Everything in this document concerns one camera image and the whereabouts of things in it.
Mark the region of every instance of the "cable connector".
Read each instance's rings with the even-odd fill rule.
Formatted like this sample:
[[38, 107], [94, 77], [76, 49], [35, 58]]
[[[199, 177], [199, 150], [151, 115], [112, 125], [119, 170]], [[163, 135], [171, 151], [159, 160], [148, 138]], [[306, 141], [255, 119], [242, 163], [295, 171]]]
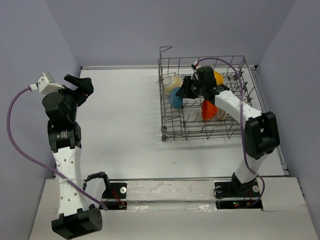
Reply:
[[37, 88], [39, 89], [39, 93], [43, 95], [47, 95], [50, 93], [58, 92], [60, 89], [64, 89], [64, 86], [61, 86], [55, 83], [53, 77], [49, 72], [43, 72], [37, 78]]
[[31, 84], [28, 86], [30, 88], [30, 91], [36, 91], [39, 90], [38, 85], [37, 84]]
[[192, 69], [194, 72], [197, 71], [198, 68], [201, 68], [201, 65], [199, 65], [198, 61], [195, 61], [192, 65], [191, 65]]

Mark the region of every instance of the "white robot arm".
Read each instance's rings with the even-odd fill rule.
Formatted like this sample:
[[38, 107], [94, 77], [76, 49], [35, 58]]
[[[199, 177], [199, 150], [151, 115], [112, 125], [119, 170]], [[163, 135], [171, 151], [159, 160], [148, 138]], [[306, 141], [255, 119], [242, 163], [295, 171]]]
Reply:
[[233, 173], [228, 194], [243, 196], [253, 185], [257, 171], [268, 154], [279, 146], [280, 139], [276, 116], [272, 112], [261, 112], [243, 102], [241, 113], [241, 100], [225, 85], [217, 84], [214, 70], [210, 66], [192, 65], [194, 76], [185, 76], [183, 84], [176, 93], [177, 97], [195, 99], [198, 96], [216, 107], [226, 111], [238, 123], [243, 114], [244, 142], [246, 161], [243, 158], [239, 168]]
[[[71, 90], [55, 83], [47, 72], [42, 73], [37, 83], [29, 87], [31, 91], [39, 90], [45, 95], [42, 105], [49, 117], [47, 130], [50, 147], [58, 172], [67, 177], [63, 179], [56, 176], [59, 181], [59, 218], [51, 222], [52, 230], [65, 239], [73, 239], [100, 231], [102, 216], [98, 204], [86, 198], [68, 182], [72, 181], [83, 189], [84, 180], [80, 168], [81, 128], [76, 122], [76, 114], [77, 108], [94, 92], [94, 87], [90, 78], [66, 75], [64, 79], [77, 86], [77, 89]], [[101, 174], [104, 173], [97, 174], [97, 178], [102, 178]], [[99, 191], [90, 192], [90, 195], [101, 199], [106, 186], [107, 184]]]

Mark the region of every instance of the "white platform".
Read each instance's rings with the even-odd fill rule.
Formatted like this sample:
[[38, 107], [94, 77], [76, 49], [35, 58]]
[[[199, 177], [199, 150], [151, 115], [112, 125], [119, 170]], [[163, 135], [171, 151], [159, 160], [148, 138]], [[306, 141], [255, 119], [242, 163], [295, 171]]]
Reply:
[[[129, 181], [128, 210], [103, 211], [102, 231], [77, 239], [317, 240], [297, 180], [266, 177], [265, 183], [262, 211], [216, 210], [212, 181], [172, 181], [163, 185], [157, 181]], [[51, 221], [58, 217], [59, 200], [58, 181], [47, 180], [30, 240], [62, 239], [51, 229]], [[135, 203], [143, 200], [160, 202]]]
[[[92, 78], [94, 86], [77, 111], [83, 178], [100, 171], [111, 179], [230, 177], [238, 168], [240, 137], [161, 141], [158, 69], [83, 70], [80, 77]], [[283, 175], [276, 151], [259, 173]]]

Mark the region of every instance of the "metal wire basket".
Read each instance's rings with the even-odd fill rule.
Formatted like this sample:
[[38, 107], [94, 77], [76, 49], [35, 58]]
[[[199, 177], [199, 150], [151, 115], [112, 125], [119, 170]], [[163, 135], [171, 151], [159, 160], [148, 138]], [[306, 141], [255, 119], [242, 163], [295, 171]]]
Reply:
[[[169, 96], [164, 92], [164, 77], [175, 75], [182, 80], [184, 76], [191, 75], [193, 70], [191, 64], [208, 56], [197, 57], [162, 57], [162, 53], [171, 49], [171, 46], [162, 46], [159, 49], [158, 59], [158, 81], [160, 91], [160, 109], [161, 109], [161, 132], [162, 141], [167, 139], [189, 140], [189, 139], [210, 139], [217, 137], [239, 136], [240, 124], [235, 121], [228, 113], [223, 120], [202, 120], [201, 109], [203, 98], [183, 99], [182, 108], [174, 109], [169, 103]], [[244, 68], [248, 65], [244, 56], [216, 56], [231, 63], [236, 70], [242, 74]], [[223, 62], [217, 60], [208, 60], [201, 62], [202, 66], [210, 66], [223, 76], [223, 84], [240, 97], [240, 84], [235, 72]], [[250, 94], [256, 91], [255, 87], [248, 90], [247, 81], [242, 75], [242, 84], [244, 85], [244, 100], [252, 106]]]

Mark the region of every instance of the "white wall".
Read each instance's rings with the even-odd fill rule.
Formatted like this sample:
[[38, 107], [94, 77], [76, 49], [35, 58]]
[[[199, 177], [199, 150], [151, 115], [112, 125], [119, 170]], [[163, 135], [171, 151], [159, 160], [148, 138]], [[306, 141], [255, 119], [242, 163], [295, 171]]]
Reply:
[[[6, 115], [12, 98], [41, 72], [59, 83], [79, 66], [44, 0], [2, 1], [0, 7], [0, 239], [29, 239], [44, 179], [50, 174], [11, 146]], [[12, 134], [20, 147], [54, 166], [43, 96], [26, 92], [12, 112]]]
[[156, 65], [171, 56], [260, 63], [295, 0], [46, 0], [81, 66]]
[[264, 55], [258, 76], [277, 116], [290, 173], [301, 181], [320, 237], [320, 2], [297, 0]]

